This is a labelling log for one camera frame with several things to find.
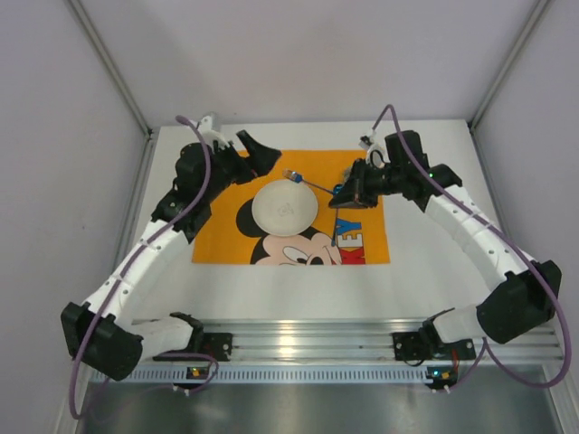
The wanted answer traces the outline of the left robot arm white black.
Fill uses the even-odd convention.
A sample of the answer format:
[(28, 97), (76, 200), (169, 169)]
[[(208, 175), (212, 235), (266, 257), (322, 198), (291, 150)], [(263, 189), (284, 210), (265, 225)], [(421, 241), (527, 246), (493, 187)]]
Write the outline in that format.
[(166, 268), (209, 221), (212, 202), (233, 184), (268, 175), (281, 157), (280, 150), (260, 144), (244, 130), (237, 137), (245, 156), (217, 137), (207, 145), (184, 146), (172, 187), (140, 240), (95, 293), (62, 310), (65, 341), (76, 361), (122, 381), (148, 358), (198, 350), (203, 325), (192, 316), (175, 312), (140, 324), (135, 318)]

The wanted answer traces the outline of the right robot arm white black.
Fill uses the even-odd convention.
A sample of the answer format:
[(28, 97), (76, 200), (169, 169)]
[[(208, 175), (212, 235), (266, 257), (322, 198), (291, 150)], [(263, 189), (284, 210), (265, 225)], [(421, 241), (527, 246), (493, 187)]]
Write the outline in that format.
[(412, 130), (361, 138), (366, 150), (351, 166), (332, 209), (368, 209), (381, 196), (400, 194), (415, 203), (456, 242), (482, 276), (489, 295), (479, 304), (451, 308), (425, 320), (421, 334), (431, 346), (486, 337), (498, 344), (550, 321), (555, 306), (544, 290), (558, 292), (562, 272), (552, 261), (517, 255), (491, 229), (491, 221), (471, 200), (458, 175), (445, 164), (430, 165), (421, 138)]

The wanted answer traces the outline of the orange cartoon mouse placemat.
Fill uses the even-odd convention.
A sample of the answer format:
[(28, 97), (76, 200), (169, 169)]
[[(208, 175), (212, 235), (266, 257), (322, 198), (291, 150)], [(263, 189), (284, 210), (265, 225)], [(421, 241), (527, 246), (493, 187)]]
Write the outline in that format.
[(333, 195), (313, 187), (308, 188), (317, 196), (318, 216), (298, 235), (269, 235), (252, 217), (252, 200), (257, 192), (273, 181), (288, 180), (282, 175), (283, 169), (296, 171), (307, 180), (333, 190), (336, 184), (342, 184), (342, 172), (363, 156), (362, 151), (283, 151), (268, 175), (247, 184), (232, 184), (212, 202), (212, 216), (195, 237), (194, 262), (291, 266), (389, 262), (381, 205), (341, 209), (336, 247), (331, 246), (335, 210), (328, 206)]

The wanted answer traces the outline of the cream round plate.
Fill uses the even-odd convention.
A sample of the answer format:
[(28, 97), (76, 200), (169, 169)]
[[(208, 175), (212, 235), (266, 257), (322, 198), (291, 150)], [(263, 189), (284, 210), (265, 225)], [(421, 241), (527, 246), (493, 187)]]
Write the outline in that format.
[(266, 184), (252, 200), (252, 217), (269, 235), (298, 235), (309, 228), (317, 216), (317, 196), (306, 185), (290, 180)]

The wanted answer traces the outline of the small grey ceramic cup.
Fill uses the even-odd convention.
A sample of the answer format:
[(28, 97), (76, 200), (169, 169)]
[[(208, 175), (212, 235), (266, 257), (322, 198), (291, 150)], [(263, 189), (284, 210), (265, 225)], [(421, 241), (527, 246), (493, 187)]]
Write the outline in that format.
[(351, 173), (352, 173), (352, 167), (348, 167), (347, 169), (345, 169), (342, 172), (342, 175), (341, 175), (341, 183), (342, 184), (344, 184), (349, 179)]

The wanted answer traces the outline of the blue metal fork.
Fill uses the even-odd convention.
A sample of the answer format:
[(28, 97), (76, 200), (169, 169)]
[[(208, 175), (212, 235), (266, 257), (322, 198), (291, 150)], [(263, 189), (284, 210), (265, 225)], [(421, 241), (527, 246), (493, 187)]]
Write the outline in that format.
[(320, 190), (320, 191), (322, 191), (322, 192), (329, 193), (330, 195), (334, 195), (334, 191), (333, 191), (333, 190), (330, 190), (330, 189), (328, 189), (328, 188), (326, 188), (326, 187), (323, 187), (323, 186), (321, 186), (321, 185), (319, 185), (319, 184), (315, 184), (315, 183), (307, 180), (306, 178), (303, 177), (302, 174), (300, 174), (300, 173), (298, 173), (298, 172), (296, 172), (296, 171), (293, 171), (293, 170), (290, 170), (290, 169), (283, 169), (283, 170), (282, 170), (282, 175), (283, 175), (284, 178), (290, 180), (291, 182), (293, 182), (293, 183), (295, 183), (295, 184), (305, 184), (305, 185), (307, 185), (308, 187), (313, 187), (313, 188), (318, 189), (318, 190)]

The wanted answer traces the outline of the blue metal spoon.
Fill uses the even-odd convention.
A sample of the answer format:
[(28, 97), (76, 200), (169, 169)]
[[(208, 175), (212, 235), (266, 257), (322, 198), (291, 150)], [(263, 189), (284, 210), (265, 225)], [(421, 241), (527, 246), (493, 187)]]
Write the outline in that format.
[[(333, 187), (332, 190), (332, 195), (336, 196), (342, 189), (344, 185), (343, 184), (336, 184)], [(334, 215), (334, 224), (333, 224), (333, 233), (332, 233), (332, 237), (331, 237), (331, 246), (332, 247), (336, 247), (337, 246), (337, 227), (338, 227), (338, 217), (339, 217), (339, 213), (340, 210), (343, 208), (342, 205), (339, 205), (336, 209), (335, 209), (335, 215)]]

